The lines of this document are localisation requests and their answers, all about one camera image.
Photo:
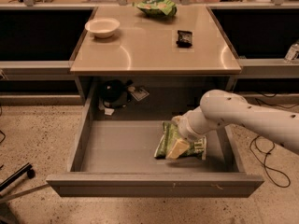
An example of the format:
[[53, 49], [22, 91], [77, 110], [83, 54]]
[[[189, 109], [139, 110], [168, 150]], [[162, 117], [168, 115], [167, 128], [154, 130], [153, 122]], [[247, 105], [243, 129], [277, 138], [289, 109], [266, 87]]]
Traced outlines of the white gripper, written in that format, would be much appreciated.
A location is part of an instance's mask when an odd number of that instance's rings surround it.
[[[208, 119], [200, 107], [190, 110], [184, 115], [171, 118], [171, 122], [178, 126], [179, 135], [191, 142], [202, 138], [206, 133], [215, 130], [217, 122]], [[176, 160], [181, 154], [189, 149], [190, 144], [179, 138], [173, 142], [170, 150], [166, 154], [168, 160]]]

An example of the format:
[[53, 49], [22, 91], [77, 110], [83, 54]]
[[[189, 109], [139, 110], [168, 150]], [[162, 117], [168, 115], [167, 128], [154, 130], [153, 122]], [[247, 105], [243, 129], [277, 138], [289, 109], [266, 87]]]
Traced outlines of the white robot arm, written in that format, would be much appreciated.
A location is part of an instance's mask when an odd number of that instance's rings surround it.
[[179, 137], [189, 142], [235, 124], [299, 154], [298, 113], [252, 105], [243, 96], [227, 91], [206, 92], [198, 107], [174, 116], [171, 122], [178, 127]]

